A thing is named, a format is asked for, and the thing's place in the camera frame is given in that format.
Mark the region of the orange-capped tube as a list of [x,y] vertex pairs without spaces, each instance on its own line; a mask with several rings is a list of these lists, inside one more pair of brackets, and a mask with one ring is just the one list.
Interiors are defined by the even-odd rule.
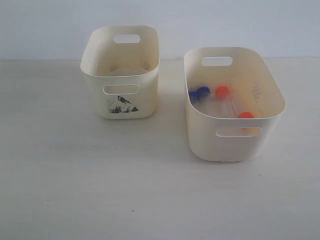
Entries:
[[[241,99],[233,99],[231,101],[234,116],[237,119],[253,119],[254,114],[251,112],[250,108],[247,106],[245,102]],[[240,128],[239,134],[243,136],[249,136],[252,133],[251,128]]]
[[219,86],[215,90],[217,108],[221,118],[235,118],[235,112],[227,86]]

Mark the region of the orange-capped tube front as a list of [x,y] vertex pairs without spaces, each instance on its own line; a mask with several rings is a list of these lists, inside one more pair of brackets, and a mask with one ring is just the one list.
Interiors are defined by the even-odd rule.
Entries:
[[[247,106],[245,102],[241,99],[233,99],[231,101],[234,116],[237,119],[253,119],[254,114],[251,112],[250,108]],[[252,133],[251,128],[240,128],[239,134],[243,136],[249,136]]]

